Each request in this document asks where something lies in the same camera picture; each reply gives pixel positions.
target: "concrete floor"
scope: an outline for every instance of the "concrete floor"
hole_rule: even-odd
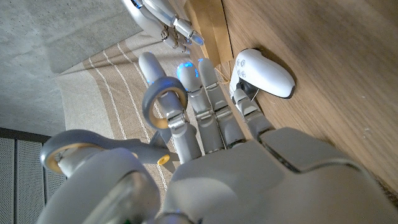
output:
[[[0,127],[65,130],[57,74],[140,31],[118,0],[1,1]]]

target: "robotic hand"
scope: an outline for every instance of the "robotic hand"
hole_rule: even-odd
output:
[[[68,180],[38,223],[397,223],[377,183],[331,145],[291,128],[274,129],[244,91],[236,107],[246,139],[208,59],[166,77],[150,53],[139,57],[150,87],[142,109],[157,130],[150,144],[72,130],[45,143],[41,161]],[[165,118],[153,115],[158,100]],[[205,155],[185,113],[191,102]],[[160,208],[159,190],[142,163],[167,165],[173,136],[181,165]]]
[[[178,17],[169,0],[122,0],[130,15],[149,35],[189,54],[187,45],[203,45],[203,38],[188,21]]]

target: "striped rug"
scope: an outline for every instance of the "striped rug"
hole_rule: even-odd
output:
[[[149,142],[155,130],[146,123],[141,109],[148,88],[138,65],[138,56],[143,52],[152,52],[172,77],[176,77],[180,63],[190,60],[188,55],[168,48],[145,32],[91,56],[57,77],[66,128],[86,129],[107,138],[138,138]],[[156,105],[154,113],[162,117],[161,111]],[[187,113],[196,125],[190,105]],[[175,152],[173,141],[169,142],[169,149]],[[163,201],[172,174],[159,165],[145,166],[155,179]]]

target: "white stripe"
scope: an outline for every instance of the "white stripe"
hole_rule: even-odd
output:
[[[108,56],[106,55],[106,53],[105,53],[104,50],[103,50],[103,55],[106,57],[106,60],[108,61],[108,63],[110,63],[111,65],[113,65],[113,67],[116,69],[116,71],[118,71],[120,77],[122,78],[122,80],[123,80],[123,82],[124,82],[124,85],[125,85],[126,88],[127,88],[127,92],[129,93],[129,96],[130,96],[130,99],[131,99],[131,103],[132,103],[132,105],[134,106],[134,109],[135,109],[135,111],[136,111],[138,120],[139,120],[139,122],[140,122],[140,124],[141,124],[141,127],[144,129],[145,136],[147,137],[147,140],[148,140],[148,142],[149,142],[149,141],[150,141],[150,138],[149,138],[147,129],[145,128],[144,123],[143,123],[142,120],[141,120],[141,116],[140,116],[140,114],[139,114],[139,112],[138,112],[136,102],[135,102],[134,99],[132,98],[131,91],[130,91],[129,85],[128,85],[127,82],[126,82],[126,79],[124,78],[123,74],[119,71],[118,67],[117,67],[114,63],[112,63],[112,62],[109,60],[109,58],[108,58]]]
[[[139,67],[137,66],[137,63],[136,63],[136,62],[133,62],[132,60],[129,59],[129,57],[127,57],[127,55],[123,52],[122,48],[120,48],[119,43],[118,43],[118,49],[119,49],[119,51],[123,54],[123,56],[124,56],[130,63],[132,63],[132,64],[134,65],[134,67],[135,67],[136,70],[138,71],[139,75],[141,76],[141,79],[142,79],[142,81],[144,82],[145,87],[148,88],[148,83],[147,83],[147,81],[145,80],[145,78],[144,78],[144,76],[143,76],[143,74],[142,74],[142,72],[141,72],[141,69],[139,69]],[[154,104],[154,106],[155,106],[156,112],[157,112],[157,114],[159,115],[159,117],[160,117],[160,118],[163,118],[162,113],[160,112],[159,107],[157,107],[157,104],[156,104],[156,103]],[[171,137],[170,140],[171,140],[171,142],[172,142],[172,145],[173,145],[173,148],[174,148],[174,152],[177,153],[177,150],[175,150],[175,144],[174,144],[173,137]]]
[[[130,91],[129,85],[128,85],[127,82],[126,82],[126,79],[124,78],[123,74],[120,72],[120,70],[118,69],[118,67],[117,67],[114,63],[112,63],[112,62],[109,60],[109,58],[108,58],[108,56],[106,55],[106,53],[105,53],[104,50],[103,50],[103,55],[106,57],[106,60],[108,61],[108,63],[110,63],[111,65],[113,65],[113,66],[115,67],[116,71],[118,71],[120,77],[122,78],[122,80],[123,80],[123,82],[124,82],[124,85],[126,86],[127,91],[128,91],[128,93],[129,93],[129,96],[130,96],[132,105],[134,106],[134,109],[135,109],[135,111],[136,111],[138,120],[139,120],[139,122],[140,122],[140,124],[141,124],[141,127],[143,128],[143,130],[144,130],[144,132],[145,132],[147,141],[150,142],[150,138],[149,138],[149,136],[148,136],[147,129],[145,128],[144,123],[142,122],[141,115],[140,115],[139,112],[138,112],[136,102],[134,101],[134,99],[133,99],[133,97],[132,97],[132,95],[131,95],[131,91]],[[160,168],[160,165],[157,165],[157,169],[159,170],[160,177],[162,178],[162,182],[163,182],[164,189],[167,190],[166,180],[165,180],[165,178],[164,178],[164,175],[163,175],[162,169]]]
[[[88,61],[90,62],[91,67],[95,68],[95,70],[97,71],[97,73],[101,76],[101,78],[103,79],[103,81],[104,81],[104,83],[105,83],[105,85],[106,85],[106,88],[108,89],[108,93],[109,93],[109,96],[111,97],[111,101],[112,101],[112,104],[113,104],[113,109],[114,109],[114,112],[116,113],[116,117],[117,117],[117,119],[118,119],[118,123],[119,123],[120,130],[122,131],[123,138],[126,139],[126,134],[124,133],[123,126],[122,126],[122,122],[120,121],[118,109],[116,108],[116,104],[114,103],[113,95],[112,95],[112,93],[111,93],[111,89],[110,89],[110,87],[109,87],[109,85],[108,85],[108,82],[106,81],[106,79],[105,79],[105,77],[102,75],[102,73],[98,70],[98,68],[96,68],[96,67],[93,65],[93,62],[91,61],[91,57],[88,58]]]

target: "wooden surface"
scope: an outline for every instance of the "wooden surface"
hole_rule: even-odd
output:
[[[398,1],[223,5],[234,56],[260,48],[295,78],[290,100],[257,96],[274,126],[335,145],[398,190]]]

